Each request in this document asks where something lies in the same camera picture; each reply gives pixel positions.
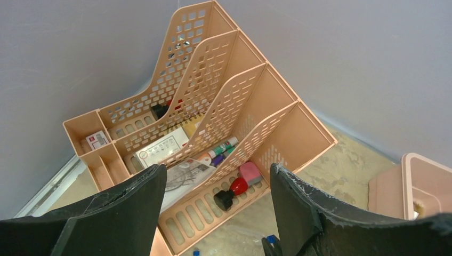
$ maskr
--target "beige floor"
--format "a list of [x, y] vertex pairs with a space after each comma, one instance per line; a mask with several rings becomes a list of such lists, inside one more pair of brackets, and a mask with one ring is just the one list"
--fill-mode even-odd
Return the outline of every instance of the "beige floor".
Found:
[[[367, 209], [368, 182], [394, 163], [365, 145], [330, 129], [338, 145], [313, 162], [299, 177], [331, 195], [357, 207]], [[52, 209], [71, 204], [97, 192], [88, 171], [83, 172], [55, 202]], [[201, 255], [263, 255], [259, 239], [278, 234], [271, 195], [267, 194], [193, 248]], [[189, 249], [183, 256], [192, 255]]]

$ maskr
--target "eraser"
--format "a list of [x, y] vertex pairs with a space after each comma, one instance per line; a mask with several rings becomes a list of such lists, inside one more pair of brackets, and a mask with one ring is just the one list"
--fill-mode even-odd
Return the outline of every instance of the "eraser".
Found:
[[88, 137], [86, 137], [86, 141], [88, 142], [92, 150], [100, 148], [108, 144], [109, 142], [103, 131], [89, 135]]
[[254, 185], [262, 180], [259, 169], [252, 162], [247, 162], [241, 165], [239, 167], [239, 175], [246, 180], [248, 186]]

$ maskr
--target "white wall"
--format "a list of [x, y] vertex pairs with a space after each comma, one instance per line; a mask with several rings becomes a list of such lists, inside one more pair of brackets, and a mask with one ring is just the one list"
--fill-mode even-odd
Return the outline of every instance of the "white wall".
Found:
[[74, 155], [62, 122], [149, 79], [176, 1], [42, 0], [0, 5], [0, 219]]
[[452, 166], [452, 1], [220, 3], [321, 118]]

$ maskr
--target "black cap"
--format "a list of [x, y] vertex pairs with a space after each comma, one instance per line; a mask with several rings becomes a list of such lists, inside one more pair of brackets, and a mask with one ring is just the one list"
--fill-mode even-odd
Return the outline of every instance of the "black cap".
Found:
[[222, 209], [223, 211], [228, 211], [229, 209], [231, 209], [232, 199], [234, 198], [234, 196], [235, 194], [232, 190], [221, 190], [220, 192], [215, 194], [213, 199], [220, 209]]

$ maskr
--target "desk organizer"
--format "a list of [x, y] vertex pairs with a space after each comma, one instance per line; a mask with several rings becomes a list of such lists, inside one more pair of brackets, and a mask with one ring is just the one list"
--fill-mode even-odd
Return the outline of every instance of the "desk organizer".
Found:
[[[150, 107], [169, 104], [154, 120]], [[203, 113], [195, 133], [162, 164], [168, 168], [231, 136], [239, 144], [205, 182], [159, 217], [151, 255], [179, 255], [269, 192], [271, 163], [298, 172], [337, 143], [216, 1], [177, 10], [149, 87], [142, 93], [64, 122], [76, 155], [99, 191], [135, 175], [134, 153], [166, 130]], [[109, 143], [91, 150], [85, 138], [103, 131]], [[221, 211], [213, 195], [252, 161], [263, 180]]]

